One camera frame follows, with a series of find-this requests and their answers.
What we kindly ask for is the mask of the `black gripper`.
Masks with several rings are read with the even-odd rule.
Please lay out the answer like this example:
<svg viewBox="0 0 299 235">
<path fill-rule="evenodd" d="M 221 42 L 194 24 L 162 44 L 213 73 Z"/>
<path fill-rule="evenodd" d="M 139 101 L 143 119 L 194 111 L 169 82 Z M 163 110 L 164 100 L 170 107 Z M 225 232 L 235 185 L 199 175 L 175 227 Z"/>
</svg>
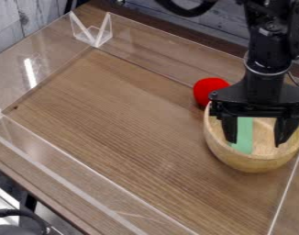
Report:
<svg viewBox="0 0 299 235">
<path fill-rule="evenodd" d="M 277 118 L 275 145 L 286 143 L 299 127 L 299 88 L 283 76 L 246 76 L 210 94 L 210 114 L 222 118 L 226 140 L 237 142 L 238 117 Z"/>
</svg>

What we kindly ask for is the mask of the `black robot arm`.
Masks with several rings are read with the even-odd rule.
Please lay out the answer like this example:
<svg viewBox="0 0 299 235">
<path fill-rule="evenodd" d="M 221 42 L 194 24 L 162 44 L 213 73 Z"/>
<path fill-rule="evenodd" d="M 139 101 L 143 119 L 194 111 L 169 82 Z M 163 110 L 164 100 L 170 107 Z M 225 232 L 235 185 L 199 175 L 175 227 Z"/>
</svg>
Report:
<svg viewBox="0 0 299 235">
<path fill-rule="evenodd" d="M 245 8 L 249 46 L 246 73 L 210 94 L 210 114 L 222 122 L 226 140 L 238 139 L 239 118 L 274 118 L 275 145 L 299 126 L 299 83 L 287 84 L 299 59 L 299 0 L 235 0 Z"/>
</svg>

